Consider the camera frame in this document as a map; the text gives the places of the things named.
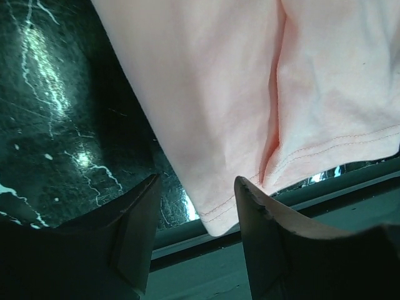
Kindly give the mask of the salmon pink t shirt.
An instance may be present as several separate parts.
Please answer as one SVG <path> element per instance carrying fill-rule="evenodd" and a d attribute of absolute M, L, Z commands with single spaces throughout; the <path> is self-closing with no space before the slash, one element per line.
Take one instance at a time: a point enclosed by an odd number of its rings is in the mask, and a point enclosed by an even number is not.
<path fill-rule="evenodd" d="M 398 1 L 94 1 L 212 236 L 266 194 L 399 150 Z"/>

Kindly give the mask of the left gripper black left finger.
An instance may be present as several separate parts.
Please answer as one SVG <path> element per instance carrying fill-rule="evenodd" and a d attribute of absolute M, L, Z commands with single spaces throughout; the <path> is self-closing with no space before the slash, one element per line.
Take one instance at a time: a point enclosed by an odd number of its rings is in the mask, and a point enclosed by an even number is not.
<path fill-rule="evenodd" d="M 56 228 L 1 221 L 1 298 L 142 299 L 160 202 L 153 174 Z"/>

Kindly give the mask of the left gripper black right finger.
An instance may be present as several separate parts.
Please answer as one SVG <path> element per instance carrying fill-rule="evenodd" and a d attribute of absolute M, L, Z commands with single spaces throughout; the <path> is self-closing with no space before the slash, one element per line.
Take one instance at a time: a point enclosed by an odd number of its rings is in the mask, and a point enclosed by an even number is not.
<path fill-rule="evenodd" d="M 398 299 L 399 226 L 349 232 L 234 182 L 253 299 Z"/>

